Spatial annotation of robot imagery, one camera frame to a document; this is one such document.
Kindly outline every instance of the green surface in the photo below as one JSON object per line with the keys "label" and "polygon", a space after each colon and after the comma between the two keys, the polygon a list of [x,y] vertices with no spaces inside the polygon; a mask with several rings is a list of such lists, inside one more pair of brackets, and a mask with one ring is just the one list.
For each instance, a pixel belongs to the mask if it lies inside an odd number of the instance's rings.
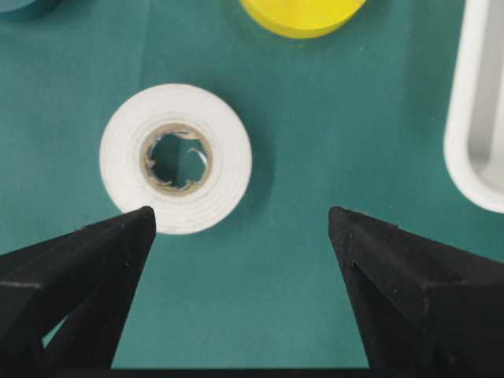
{"label": "green surface", "polygon": [[98,168],[108,119],[144,88],[191,83],[243,120],[250,186],[214,228],[157,236],[115,366],[366,365],[330,206],[502,260],[502,215],[443,161],[462,9],[368,0],[306,41],[232,0],[63,0],[0,24],[0,250],[118,213]]}

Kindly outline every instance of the white tape roll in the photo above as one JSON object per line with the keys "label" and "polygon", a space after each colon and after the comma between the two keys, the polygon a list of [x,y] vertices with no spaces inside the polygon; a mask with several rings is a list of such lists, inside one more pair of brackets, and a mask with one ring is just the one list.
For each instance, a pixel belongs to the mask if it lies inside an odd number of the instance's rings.
{"label": "white tape roll", "polygon": [[[166,134],[201,140],[206,170],[180,190],[152,177],[150,153]],[[185,84],[146,89],[112,116],[100,146],[103,183],[119,209],[148,205],[157,231],[189,234],[225,218],[245,193],[252,169],[250,142],[235,112],[214,94]]]}

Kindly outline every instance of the yellow object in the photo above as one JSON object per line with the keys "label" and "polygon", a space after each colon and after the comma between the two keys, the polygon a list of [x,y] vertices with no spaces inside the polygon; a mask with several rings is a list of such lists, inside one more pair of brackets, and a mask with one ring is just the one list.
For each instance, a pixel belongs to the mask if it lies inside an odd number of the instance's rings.
{"label": "yellow object", "polygon": [[347,22],[365,0],[240,0],[262,27],[290,38],[326,35]]}

